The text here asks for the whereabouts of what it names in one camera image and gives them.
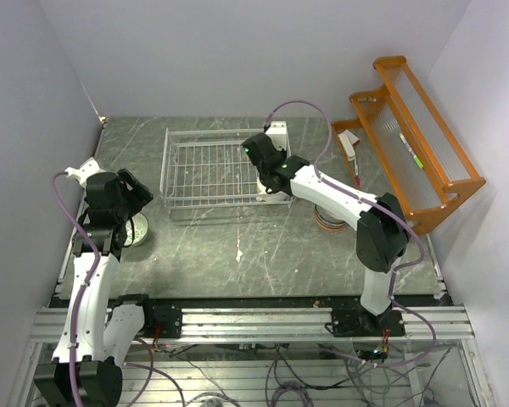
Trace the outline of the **white handled bowl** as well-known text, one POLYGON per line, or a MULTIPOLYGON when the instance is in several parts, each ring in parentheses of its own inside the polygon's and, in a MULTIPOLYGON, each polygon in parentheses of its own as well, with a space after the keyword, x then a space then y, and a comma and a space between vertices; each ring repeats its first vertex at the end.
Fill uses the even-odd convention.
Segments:
POLYGON ((258 172, 258 175, 257 175, 257 193, 258 193, 258 196, 257 196, 256 200, 259 202, 278 204, 281 202, 286 202, 290 199, 290 197, 284 192, 266 193, 264 191, 264 187, 262 186, 262 184, 260 182, 260 171, 258 172))

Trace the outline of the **green patterned bowl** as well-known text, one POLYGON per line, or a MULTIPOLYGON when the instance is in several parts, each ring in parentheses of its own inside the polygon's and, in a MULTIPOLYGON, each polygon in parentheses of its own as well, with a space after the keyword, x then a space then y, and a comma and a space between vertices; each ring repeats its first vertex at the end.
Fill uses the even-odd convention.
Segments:
POLYGON ((125 248, 136 247, 143 243, 148 236, 148 218, 143 213, 138 213, 126 222, 125 248))

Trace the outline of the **white wire dish rack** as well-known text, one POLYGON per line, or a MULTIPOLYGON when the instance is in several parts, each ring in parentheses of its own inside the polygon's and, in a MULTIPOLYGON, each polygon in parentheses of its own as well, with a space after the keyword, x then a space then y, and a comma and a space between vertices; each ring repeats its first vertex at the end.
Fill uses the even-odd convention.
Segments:
POLYGON ((168 210, 290 205, 256 200, 257 169, 242 143, 261 128, 165 131, 159 191, 168 210))

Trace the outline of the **beige patterned bowl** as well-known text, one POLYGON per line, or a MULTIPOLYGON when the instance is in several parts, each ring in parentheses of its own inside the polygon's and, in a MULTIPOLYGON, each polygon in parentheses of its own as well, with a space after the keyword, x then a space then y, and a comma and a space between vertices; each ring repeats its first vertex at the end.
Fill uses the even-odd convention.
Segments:
POLYGON ((317 224, 328 231, 341 231, 347 226, 345 222, 329 222, 325 220, 317 211, 314 211, 313 215, 317 224))

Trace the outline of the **grey blue bowl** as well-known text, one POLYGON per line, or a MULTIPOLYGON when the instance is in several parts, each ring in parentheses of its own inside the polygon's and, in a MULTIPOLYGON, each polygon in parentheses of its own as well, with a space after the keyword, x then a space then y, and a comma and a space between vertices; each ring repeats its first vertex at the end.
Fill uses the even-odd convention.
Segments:
POLYGON ((321 207, 318 207, 316 206, 316 211, 327 221, 329 222, 333 222, 333 223, 338 223, 338 222, 345 222, 347 224, 347 222, 345 220, 341 220, 339 219, 335 214, 333 214, 332 212, 324 209, 324 208, 321 208, 321 207))

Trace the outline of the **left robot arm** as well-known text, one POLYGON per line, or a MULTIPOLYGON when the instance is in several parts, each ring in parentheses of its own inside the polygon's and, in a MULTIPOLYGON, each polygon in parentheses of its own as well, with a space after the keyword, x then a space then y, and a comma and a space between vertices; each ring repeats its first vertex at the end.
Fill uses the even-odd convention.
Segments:
POLYGON ((50 406, 116 406, 122 365, 136 336, 155 328, 146 294, 111 303, 109 293, 133 218, 154 198, 129 170, 103 170, 95 159, 63 171, 85 191, 86 208, 71 216, 74 281, 64 327, 52 359, 34 375, 50 406))

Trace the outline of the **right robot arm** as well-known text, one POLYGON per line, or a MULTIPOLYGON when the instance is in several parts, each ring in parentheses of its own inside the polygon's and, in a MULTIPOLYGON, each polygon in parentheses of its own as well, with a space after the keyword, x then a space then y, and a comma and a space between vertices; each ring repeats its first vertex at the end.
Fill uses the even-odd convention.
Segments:
POLYGON ((287 156, 261 132, 242 147, 269 194, 284 192, 325 209, 356 232, 355 253, 365 267, 360 304, 333 319, 333 335, 372 336, 387 325, 391 311, 392 269, 400 262, 409 242, 397 198, 365 194, 325 176, 306 159, 287 156))

